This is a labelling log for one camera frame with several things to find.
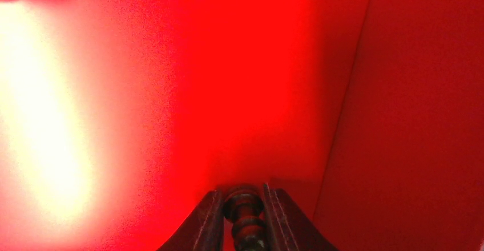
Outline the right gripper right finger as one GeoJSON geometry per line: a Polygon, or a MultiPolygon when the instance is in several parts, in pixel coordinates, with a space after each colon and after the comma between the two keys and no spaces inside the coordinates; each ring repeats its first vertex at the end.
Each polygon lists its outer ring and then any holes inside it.
{"type": "Polygon", "coordinates": [[[316,229],[285,190],[264,184],[262,200],[270,250],[338,250],[316,229]]]}

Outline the red plastic tray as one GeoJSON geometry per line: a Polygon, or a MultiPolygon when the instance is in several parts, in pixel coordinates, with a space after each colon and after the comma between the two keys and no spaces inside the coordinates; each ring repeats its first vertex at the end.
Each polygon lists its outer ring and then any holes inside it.
{"type": "Polygon", "coordinates": [[[481,250],[483,0],[1,0],[2,250],[155,250],[240,183],[481,250]]]}

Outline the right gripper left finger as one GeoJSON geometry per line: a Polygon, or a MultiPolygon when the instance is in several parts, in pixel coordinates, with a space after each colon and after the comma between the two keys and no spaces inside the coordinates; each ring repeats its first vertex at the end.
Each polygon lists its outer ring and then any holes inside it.
{"type": "Polygon", "coordinates": [[[212,251],[223,249],[223,194],[209,191],[158,251],[212,251]]]}

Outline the dark chess pawn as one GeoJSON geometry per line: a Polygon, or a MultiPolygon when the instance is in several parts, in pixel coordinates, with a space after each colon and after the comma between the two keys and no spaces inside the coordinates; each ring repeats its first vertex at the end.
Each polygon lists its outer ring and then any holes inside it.
{"type": "Polygon", "coordinates": [[[228,191],[223,215],[232,224],[235,250],[269,250],[263,213],[264,204],[256,189],[237,187],[228,191]]]}

